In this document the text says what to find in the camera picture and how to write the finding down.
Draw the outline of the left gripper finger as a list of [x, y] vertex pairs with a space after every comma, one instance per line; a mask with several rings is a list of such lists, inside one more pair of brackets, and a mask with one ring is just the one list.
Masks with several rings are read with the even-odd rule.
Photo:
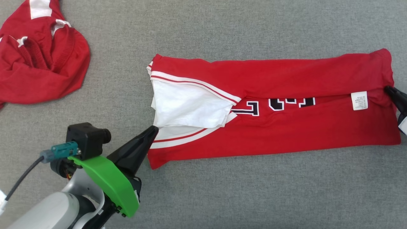
[[158, 127], [150, 126], [112, 152], [107, 158], [112, 161], [125, 176], [134, 178], [158, 132]]

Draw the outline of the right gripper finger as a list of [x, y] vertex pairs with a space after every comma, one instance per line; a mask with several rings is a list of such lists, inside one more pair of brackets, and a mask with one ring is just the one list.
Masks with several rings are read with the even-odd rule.
[[397, 109], [402, 115], [407, 114], [407, 94], [401, 92], [395, 87], [386, 86], [384, 88], [385, 93], [389, 95], [391, 101], [395, 104]]

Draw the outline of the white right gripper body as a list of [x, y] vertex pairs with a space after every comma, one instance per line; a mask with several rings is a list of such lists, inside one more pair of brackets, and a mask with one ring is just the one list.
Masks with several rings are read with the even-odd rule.
[[398, 116], [398, 129], [404, 135], [407, 135], [407, 116], [406, 114], [400, 113]]

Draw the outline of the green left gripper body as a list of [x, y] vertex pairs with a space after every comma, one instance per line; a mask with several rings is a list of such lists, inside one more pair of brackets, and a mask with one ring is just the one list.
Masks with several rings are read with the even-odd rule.
[[81, 166], [85, 173], [102, 189], [102, 191], [127, 217], [134, 216], [139, 208], [139, 198], [130, 180], [104, 156], [80, 160], [74, 156], [68, 157], [74, 164]]

